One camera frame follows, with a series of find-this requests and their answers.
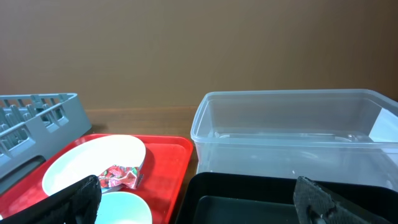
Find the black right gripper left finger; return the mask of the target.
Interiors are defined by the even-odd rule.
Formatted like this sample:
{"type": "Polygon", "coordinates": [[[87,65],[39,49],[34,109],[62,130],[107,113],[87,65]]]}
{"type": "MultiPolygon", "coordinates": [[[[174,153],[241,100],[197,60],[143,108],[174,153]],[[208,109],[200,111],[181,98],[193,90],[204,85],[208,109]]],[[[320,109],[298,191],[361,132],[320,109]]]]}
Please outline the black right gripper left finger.
{"type": "Polygon", "coordinates": [[[1,224],[94,224],[101,197],[98,177],[89,175],[1,224]]]}

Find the red snack wrapper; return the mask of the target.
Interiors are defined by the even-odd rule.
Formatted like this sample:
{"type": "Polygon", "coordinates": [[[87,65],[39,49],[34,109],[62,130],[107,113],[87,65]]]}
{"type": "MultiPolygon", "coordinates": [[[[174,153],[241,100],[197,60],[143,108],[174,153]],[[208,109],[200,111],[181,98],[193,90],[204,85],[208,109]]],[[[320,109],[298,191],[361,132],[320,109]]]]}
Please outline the red snack wrapper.
{"type": "Polygon", "coordinates": [[[101,188],[127,187],[136,189],[140,176],[138,167],[123,167],[113,165],[103,171],[99,176],[101,188]]]}

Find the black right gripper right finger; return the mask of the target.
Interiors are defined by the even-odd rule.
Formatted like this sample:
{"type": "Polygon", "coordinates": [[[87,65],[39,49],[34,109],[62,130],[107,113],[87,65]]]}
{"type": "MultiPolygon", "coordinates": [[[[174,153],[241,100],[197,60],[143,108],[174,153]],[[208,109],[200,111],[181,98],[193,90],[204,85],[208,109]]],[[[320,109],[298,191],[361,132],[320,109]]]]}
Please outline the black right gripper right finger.
{"type": "Polygon", "coordinates": [[[296,181],[293,201],[300,224],[389,223],[389,220],[303,176],[296,181]]]}

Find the light blue bowl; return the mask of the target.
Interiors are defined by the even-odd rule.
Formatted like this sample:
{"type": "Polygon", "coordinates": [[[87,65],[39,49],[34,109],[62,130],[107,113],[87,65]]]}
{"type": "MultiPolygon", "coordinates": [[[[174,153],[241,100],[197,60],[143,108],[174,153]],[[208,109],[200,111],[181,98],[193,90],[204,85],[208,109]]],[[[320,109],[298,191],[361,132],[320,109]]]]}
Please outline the light blue bowl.
{"type": "Polygon", "coordinates": [[[129,192],[102,195],[95,224],[152,224],[148,204],[129,192]]]}

